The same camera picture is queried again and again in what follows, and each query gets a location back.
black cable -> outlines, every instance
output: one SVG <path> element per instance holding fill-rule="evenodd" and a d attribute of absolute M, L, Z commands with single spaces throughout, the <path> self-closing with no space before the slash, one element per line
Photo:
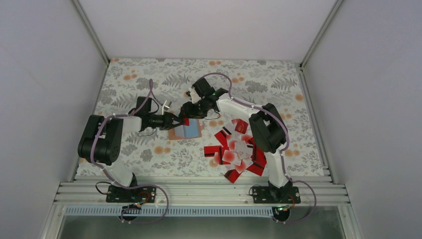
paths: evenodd
<path fill-rule="evenodd" d="M 154 112 L 150 112 L 150 114 L 155 114 L 158 112 L 158 110 L 160 109 L 160 105 L 155 101 L 155 99 L 152 98 L 152 100 L 154 101 L 154 103 L 157 105 L 157 110 Z"/>
<path fill-rule="evenodd" d="M 253 194 L 251 194 L 251 193 L 250 193 L 250 190 L 252 190 L 252 188 L 253 188 L 253 187 L 255 187 L 255 186 L 262 187 L 261 185 L 258 185 L 258 184 L 253 185 L 253 186 L 249 189 L 249 191 L 248 191 L 248 194 L 249 194 L 250 196 L 253 196 Z"/>
<path fill-rule="evenodd" d="M 220 115 L 220 113 L 218 113 L 217 111 L 215 111 L 214 110 L 214 112 L 216 113 L 216 114 L 218 114 L 218 117 L 217 118 L 212 118 L 212 119 L 207 119 L 207 118 L 204 118 L 205 120 L 213 120 L 213 119 L 219 119 L 220 117 L 221 117 L 221 115 Z"/>
<path fill-rule="evenodd" d="M 96 190 L 99 192 L 99 193 L 101 193 L 101 194 L 103 194 L 103 195 L 108 195 L 108 193 L 103 193 L 99 188 L 98 188 L 98 184 L 100 184 L 100 183 L 105 183 L 105 184 L 109 184 L 109 185 L 111 185 L 111 183 L 110 182 L 106 182 L 106 181 L 101 181 L 101 182 L 98 182 L 98 183 L 96 183 L 95 184 L 95 188 L 96 188 Z"/>
<path fill-rule="evenodd" d="M 157 113 L 158 112 L 158 110 L 160 109 L 160 105 L 155 101 L 155 99 L 153 99 L 153 98 L 151 98 L 153 101 L 154 101 L 154 103 L 157 105 L 157 110 L 156 111 L 153 111 L 153 112 L 148 112 L 148 114 L 155 114 L 155 113 Z M 131 114 L 132 113 L 132 111 L 134 111 L 134 110 L 136 110 L 136 107 L 135 108 L 132 108 L 131 110 L 129 110 L 129 113 L 128 114 Z"/>
<path fill-rule="evenodd" d="M 156 129 L 156 128 L 154 129 L 154 131 L 153 131 L 152 133 L 150 133 L 150 134 L 146 134 L 146 135 L 139 135 L 139 133 L 141 133 L 141 131 L 140 131 L 140 132 L 138 132 L 138 136 L 139 136 L 139 137 L 151 136 L 151 135 L 153 135 L 155 132 L 157 132 L 157 129 Z"/>

orange flower pattern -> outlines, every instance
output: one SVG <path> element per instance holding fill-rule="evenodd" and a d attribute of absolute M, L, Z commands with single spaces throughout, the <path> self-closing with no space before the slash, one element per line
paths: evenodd
<path fill-rule="evenodd" d="M 291 176 L 323 175 L 317 144 L 306 109 L 295 64 L 286 61 L 129 59 L 113 58 L 100 92 L 96 113 L 109 116 L 126 113 L 136 106 L 137 96 L 146 96 L 149 79 L 153 91 L 163 103 L 172 101 L 170 111 L 178 114 L 180 106 L 189 100 L 186 92 L 192 83 L 208 72 L 223 72 L 233 81 L 233 95 L 255 104 L 274 104 L 289 130 L 291 144 L 285 151 L 286 167 Z M 215 88 L 228 89 L 220 76 L 207 77 Z M 210 113 L 200 120 L 202 137 L 169 140 L 168 131 L 147 128 L 124 134 L 120 158 L 133 173 L 142 176 L 211 176 L 226 172 L 213 158 L 204 157 L 203 147 L 220 145 L 215 139 L 221 128 L 233 119 L 228 113 Z M 101 175 L 99 168 L 80 160 L 77 175 Z M 256 176 L 244 172 L 242 176 Z M 268 176 L 268 169 L 263 176 Z"/>

cable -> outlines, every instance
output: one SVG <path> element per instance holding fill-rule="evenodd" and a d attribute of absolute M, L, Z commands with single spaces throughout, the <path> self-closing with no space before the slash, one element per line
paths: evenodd
<path fill-rule="evenodd" d="M 160 106 L 163 106 L 163 104 L 157 99 L 157 97 L 155 97 L 154 93 L 152 92 L 152 86 L 150 86 L 150 91 L 151 91 L 152 98 L 154 98 Z"/>
<path fill-rule="evenodd" d="M 96 188 L 96 190 L 97 190 L 99 193 L 101 193 L 101 194 L 103 194 L 103 195 L 108 195 L 108 194 L 109 194 L 109 192 L 107 192 L 107 193 L 103 193 L 103 192 L 102 192 L 102 191 L 98 188 L 98 185 L 99 185 L 100 183 L 105 183 L 105 184 L 109 184 L 109 185 L 111 185 L 111 183 L 106 182 L 106 181 L 101 181 L 101 182 L 98 182 L 98 183 L 96 183 L 96 184 L 95 184 L 95 188 Z"/>
<path fill-rule="evenodd" d="M 215 120 L 216 120 L 216 119 L 219 119 L 219 118 L 221 117 L 220 113 L 218 113 L 218 112 L 217 112 L 217 111 L 215 111 L 215 110 L 214 110 L 214 112 L 218 114 L 218 117 L 217 117 L 217 118 L 212 118 L 212 119 L 207 119 L 207 118 L 204 118 L 204 119 L 205 119 L 205 120 L 213 120 L 213 119 L 215 119 Z"/>
<path fill-rule="evenodd" d="M 290 197 L 290 199 L 292 199 L 292 207 L 290 208 L 290 209 L 292 209 L 292 208 L 295 207 L 296 202 L 295 202 L 295 198 L 292 195 L 289 194 L 289 197 Z"/>
<path fill-rule="evenodd" d="M 245 102 L 242 102 L 242 101 L 236 99 L 235 97 L 233 97 L 232 94 L 231 94 L 231 87 L 232 87 L 233 84 L 231 82 L 230 77 L 227 76 L 226 74 L 223 74 L 223 73 L 220 73 L 220 72 L 211 72 L 211 73 L 208 73 L 208 74 L 203 75 L 200 78 L 204 78 L 204 77 L 210 76 L 210 75 L 220 75 L 220 76 L 223 76 L 226 79 L 228 79 L 228 81 L 230 83 L 230 86 L 228 87 L 228 96 L 234 102 L 239 103 L 240 105 L 243 105 L 243 106 L 248 107 L 248 108 L 252 108 L 252 109 L 257 109 L 257 110 L 263 111 L 267 115 L 271 116 L 279 124 L 279 126 L 283 129 L 284 134 L 286 135 L 286 146 L 280 150 L 280 158 L 281 158 L 281 163 L 282 163 L 282 166 L 283 166 L 282 167 L 283 168 L 283 174 L 292 183 L 303 183 L 303 184 L 305 184 L 312 191 L 312 194 L 314 196 L 314 206 L 312 207 L 311 211 L 306 216 L 304 216 L 303 218 L 301 218 L 299 220 L 293 221 L 293 222 L 283 222 L 283 224 L 295 224 L 295 223 L 302 222 L 303 220 L 309 218 L 314 213 L 314 211 L 316 209 L 316 206 L 317 206 L 317 195 L 315 194 L 314 189 L 307 182 L 304 182 L 302 180 L 295 180 L 295 181 L 293 181 L 293 179 L 291 177 L 289 177 L 287 175 L 287 173 L 286 173 L 286 168 L 285 168 L 285 164 L 284 164 L 284 157 L 283 157 L 283 151 L 286 150 L 289 147 L 289 145 L 290 145 L 290 138 L 289 138 L 289 134 L 287 132 L 286 126 L 284 126 L 284 124 L 274 114 L 272 114 L 271 112 L 269 112 L 269 111 L 267 111 L 267 110 L 265 110 L 265 109 L 263 109 L 261 107 L 258 107 L 258 106 L 255 106 L 255 105 L 251 105 L 251 104 L 248 104 L 248 103 L 245 103 Z"/>
<path fill-rule="evenodd" d="M 103 173 L 106 175 L 106 177 L 113 183 L 113 184 L 115 184 L 116 186 L 118 186 L 118 187 L 121 187 L 121 188 L 123 188 L 123 189 L 127 189 L 127 190 L 132 190 L 132 189 L 137 189 L 137 188 L 142 188 L 142 187 L 155 187 L 155 188 L 157 188 L 157 189 L 159 189 L 161 192 L 163 192 L 163 194 L 164 194 L 164 196 L 166 197 L 166 210 L 164 211 L 164 213 L 163 213 L 163 215 L 161 216 L 161 217 L 159 217 L 158 219 L 156 219 L 156 220 L 153 220 L 153 221 L 149 221 L 149 222 L 134 222 L 134 224 L 151 224 L 151 223 L 157 223 L 157 222 L 159 222 L 159 221 L 161 221 L 161 220 L 163 220 L 163 218 L 167 215 L 167 213 L 168 213 L 168 211 L 169 211 L 169 196 L 167 195 L 167 193 L 164 191 L 164 189 L 163 188 L 161 188 L 160 186 L 157 186 L 157 185 L 154 185 L 154 184 L 143 184 L 143 185 L 138 185 L 138 186 L 134 186 L 134 187 L 126 187 L 126 186 L 124 186 L 124 185 L 122 185 L 121 183 L 119 183 L 119 182 L 117 182 L 108 172 L 107 172 L 107 170 L 106 170 L 106 168 L 103 166 L 103 165 L 101 165 L 101 164 L 99 164 L 99 163 L 97 163 L 97 162 L 95 162 L 95 160 L 94 160 L 94 151 L 95 151 L 95 146 L 97 145 L 97 142 L 98 142 L 98 138 L 100 137 L 100 135 L 101 135 L 101 133 L 102 133 L 102 131 L 103 131 L 103 129 L 104 129 L 104 127 L 106 126 L 106 123 L 110 120 L 110 119 L 112 119 L 112 118 L 118 118 L 118 117 L 127 117 L 127 116 L 133 116 L 133 115 L 135 115 L 138 111 L 140 111 L 141 110 L 141 108 L 145 105 L 145 103 L 147 102 L 147 100 L 148 100 L 148 98 L 149 98 L 149 96 L 152 94 L 152 86 L 153 86 L 153 82 L 152 82 L 152 79 L 149 79 L 149 92 L 148 92 L 148 95 L 145 97 L 145 100 L 142 102 L 142 104 L 137 108 L 137 109 L 135 109 L 134 111 L 132 111 L 129 115 L 128 114 L 123 114 L 123 115 L 115 115 L 115 114 L 113 114 L 113 115 L 111 115 L 111 116 L 108 116 L 107 118 L 105 118 L 104 119 L 104 121 L 101 123 L 101 125 L 100 125 L 100 128 L 98 129 L 98 131 L 97 131 L 97 134 L 95 135 L 95 138 L 94 138 L 94 141 L 93 141 L 93 145 L 92 145 L 92 147 L 91 147 L 91 152 L 90 152 L 90 162 L 93 164 L 93 165 L 95 165 L 95 166 L 97 166 L 97 167 L 99 167 L 102 171 L 103 171 Z"/>
<path fill-rule="evenodd" d="M 158 112 L 158 110 L 160 109 L 160 105 L 157 103 L 157 101 L 155 101 L 155 99 L 152 99 L 154 101 L 154 103 L 157 105 L 157 109 L 154 112 L 150 112 L 150 114 L 155 114 Z"/>
<path fill-rule="evenodd" d="M 142 195 L 142 194 L 146 194 L 147 197 L 145 198 L 145 203 L 147 203 L 149 201 L 149 198 L 151 198 L 151 194 L 148 193 L 147 191 L 142 191 L 138 195 Z"/>
<path fill-rule="evenodd" d="M 155 128 L 155 129 L 154 129 L 154 131 L 153 131 L 152 133 L 150 133 L 150 134 L 146 134 L 146 135 L 139 135 L 139 133 L 141 133 L 141 131 L 140 131 L 140 132 L 138 132 L 138 134 L 137 134 L 137 135 L 138 135 L 139 137 L 151 136 L 151 135 L 153 135 L 155 132 L 157 132 L 157 129 L 156 129 L 156 128 Z"/>
<path fill-rule="evenodd" d="M 252 187 L 250 187 L 250 188 L 249 188 L 249 191 L 248 191 L 248 194 L 249 194 L 250 196 L 253 196 L 253 194 L 251 194 L 251 193 L 250 193 L 250 190 L 252 190 L 252 188 L 253 188 L 253 187 L 255 187 L 255 186 L 262 187 L 261 185 L 258 185 L 258 184 L 255 184 L 255 185 L 253 185 Z"/>

gray floor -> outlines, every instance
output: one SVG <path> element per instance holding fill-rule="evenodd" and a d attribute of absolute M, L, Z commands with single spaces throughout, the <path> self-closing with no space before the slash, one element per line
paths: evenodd
<path fill-rule="evenodd" d="M 292 209 L 289 220 L 296 220 L 309 208 Z M 318 207 L 306 221 L 295 225 L 280 225 L 267 218 L 193 218 L 167 217 L 157 224 L 122 224 L 117 217 L 67 216 L 61 239 L 342 239 L 343 228 L 337 207 Z"/>

red card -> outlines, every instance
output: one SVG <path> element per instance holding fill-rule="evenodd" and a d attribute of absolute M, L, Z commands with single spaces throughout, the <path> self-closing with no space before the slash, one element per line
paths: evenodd
<path fill-rule="evenodd" d="M 239 119 L 237 121 L 237 124 L 236 124 L 236 127 L 234 128 L 234 130 L 239 132 L 239 133 L 246 133 L 246 130 L 248 129 L 248 125 L 249 125 L 248 123 Z"/>
<path fill-rule="evenodd" d="M 240 177 L 240 173 L 237 171 L 237 170 L 235 170 L 235 169 L 233 169 L 233 170 L 228 170 L 226 173 L 225 173 L 225 178 L 226 179 L 228 179 L 231 183 L 234 183 L 234 182 L 236 182 L 236 180 L 238 179 L 238 177 Z"/>
<path fill-rule="evenodd" d="M 260 165 L 261 167 L 265 167 L 265 165 L 267 164 L 267 159 L 265 158 L 264 152 L 255 145 L 255 141 L 253 138 L 250 138 L 248 140 L 248 143 L 253 144 L 252 161 Z"/>
<path fill-rule="evenodd" d="M 205 146 L 204 147 L 204 156 L 205 157 L 214 157 L 215 153 L 217 153 L 217 156 L 214 157 L 215 162 L 219 165 L 223 164 L 230 164 L 229 162 L 223 161 L 223 155 L 224 155 L 225 149 L 221 146 Z"/>
<path fill-rule="evenodd" d="M 189 126 L 189 118 L 183 119 L 183 125 Z"/>
<path fill-rule="evenodd" d="M 246 169 L 246 163 L 242 161 L 240 165 L 235 165 L 234 169 L 236 169 L 238 173 L 242 173 Z"/>
<path fill-rule="evenodd" d="M 204 146 L 204 156 L 205 157 L 214 157 L 214 153 L 221 151 L 220 145 L 215 146 Z"/>
<path fill-rule="evenodd" d="M 252 136 L 245 134 L 245 135 L 242 135 L 242 140 L 245 142 L 248 142 L 251 139 L 251 137 Z"/>
<path fill-rule="evenodd" d="M 258 165 L 256 162 L 254 162 L 251 166 L 249 166 L 247 168 L 247 170 L 256 174 L 256 175 L 262 176 L 262 173 L 264 172 L 264 167 Z"/>
<path fill-rule="evenodd" d="M 224 132 L 224 130 L 220 130 L 218 133 L 214 134 L 214 136 L 217 138 L 217 140 L 221 143 L 223 148 L 227 148 L 227 134 Z"/>

